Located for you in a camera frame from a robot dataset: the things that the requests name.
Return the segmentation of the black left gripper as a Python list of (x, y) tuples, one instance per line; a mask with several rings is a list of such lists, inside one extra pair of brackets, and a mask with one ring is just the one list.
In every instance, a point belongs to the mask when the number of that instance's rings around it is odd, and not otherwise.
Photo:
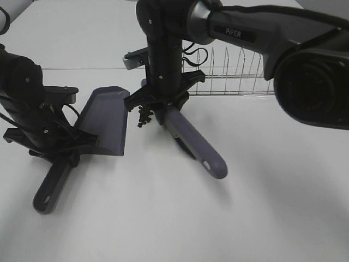
[(24, 132), (19, 128), (8, 128), (3, 135), (6, 142), (15, 142), (29, 149), (31, 156), (40, 158), (56, 158), (60, 154), (68, 154), (71, 167), (77, 167), (80, 161), (81, 148), (90, 148), (96, 145), (97, 135), (77, 130), (77, 137), (61, 136), (54, 133), (34, 134)]

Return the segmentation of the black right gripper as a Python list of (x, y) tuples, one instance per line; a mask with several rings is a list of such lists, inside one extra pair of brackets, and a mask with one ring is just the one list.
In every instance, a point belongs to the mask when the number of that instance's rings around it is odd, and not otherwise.
[(124, 99), (125, 107), (131, 111), (137, 106), (150, 106), (155, 109), (158, 124), (164, 126), (171, 104), (180, 110), (189, 99), (188, 89), (198, 82), (205, 82), (205, 74), (196, 70), (173, 73), (157, 80), (150, 77), (146, 79), (150, 82), (146, 82), (139, 90)]

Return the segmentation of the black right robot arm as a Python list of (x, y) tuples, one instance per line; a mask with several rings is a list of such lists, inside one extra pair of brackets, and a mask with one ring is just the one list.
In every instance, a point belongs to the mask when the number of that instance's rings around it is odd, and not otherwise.
[(312, 10), (278, 5), (224, 6), (220, 1), (138, 1), (136, 17), (147, 47), (127, 55), (146, 69), (146, 84), (127, 97), (150, 111), (182, 106), (203, 72), (183, 73), (183, 41), (214, 40), (259, 53), (265, 80), (272, 80), (281, 108), (311, 126), (348, 128), (348, 21)]

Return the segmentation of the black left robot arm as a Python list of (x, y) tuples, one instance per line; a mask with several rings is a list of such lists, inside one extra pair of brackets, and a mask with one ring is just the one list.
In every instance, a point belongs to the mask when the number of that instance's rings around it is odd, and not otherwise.
[(1, 118), (13, 125), (3, 136), (6, 142), (51, 163), (63, 156), (72, 157), (75, 164), (80, 149), (94, 146), (98, 138), (72, 126), (64, 115), (63, 107), (72, 107), (78, 91), (45, 86), (41, 66), (1, 46), (1, 106), (8, 113)]

